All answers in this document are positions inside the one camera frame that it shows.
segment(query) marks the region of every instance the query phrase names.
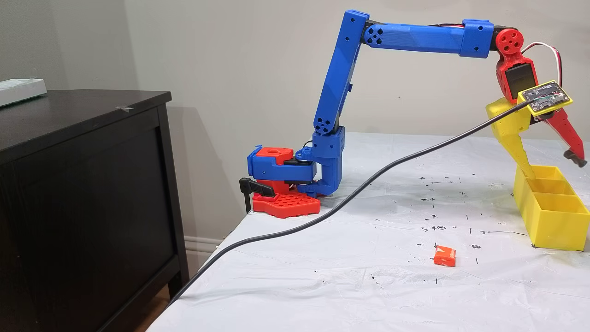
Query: wooden floor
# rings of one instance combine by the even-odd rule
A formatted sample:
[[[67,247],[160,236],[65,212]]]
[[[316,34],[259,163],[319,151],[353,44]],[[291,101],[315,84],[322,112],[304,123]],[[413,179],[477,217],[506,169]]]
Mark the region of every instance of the wooden floor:
[[[168,301],[170,301],[170,296],[168,295],[168,286],[166,286],[158,292],[156,297],[146,304],[142,312],[143,321],[135,328],[135,330],[133,330],[133,332],[145,332],[164,310]]]

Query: dark wooden dresser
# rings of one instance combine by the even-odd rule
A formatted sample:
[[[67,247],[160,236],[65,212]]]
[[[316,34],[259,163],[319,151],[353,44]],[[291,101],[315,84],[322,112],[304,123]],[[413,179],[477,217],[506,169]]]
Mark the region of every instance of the dark wooden dresser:
[[[169,92],[0,108],[0,331],[128,331],[188,267]]]

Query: circuit board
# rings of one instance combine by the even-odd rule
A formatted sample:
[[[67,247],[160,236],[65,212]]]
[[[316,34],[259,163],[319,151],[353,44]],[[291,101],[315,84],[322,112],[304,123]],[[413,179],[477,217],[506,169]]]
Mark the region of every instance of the circuit board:
[[[519,92],[521,101],[531,102],[528,105],[533,116],[538,116],[559,109],[572,101],[563,89],[555,82],[547,82],[528,90]]]
[[[522,91],[526,101],[533,101],[529,106],[535,112],[541,112],[559,103],[569,100],[569,96],[561,89],[556,82],[549,82],[532,89]]]

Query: white tablecloth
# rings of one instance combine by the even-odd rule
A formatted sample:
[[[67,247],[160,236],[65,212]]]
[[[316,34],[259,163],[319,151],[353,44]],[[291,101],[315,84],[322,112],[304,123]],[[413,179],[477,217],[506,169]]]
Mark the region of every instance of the white tablecloth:
[[[322,213],[385,164],[445,140],[346,136],[343,180]],[[525,141],[531,164],[558,166],[588,205],[590,177],[566,149]],[[515,170],[493,138],[395,167],[327,221],[226,254],[149,332],[588,331],[590,254],[531,246]],[[315,217],[250,213],[220,247]],[[456,267],[433,264],[435,244],[457,250]]]

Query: white box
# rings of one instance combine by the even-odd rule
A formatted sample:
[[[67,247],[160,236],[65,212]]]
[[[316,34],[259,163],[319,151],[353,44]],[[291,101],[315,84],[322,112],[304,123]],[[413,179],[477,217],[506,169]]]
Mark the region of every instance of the white box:
[[[40,79],[6,80],[0,82],[0,107],[47,93]]]

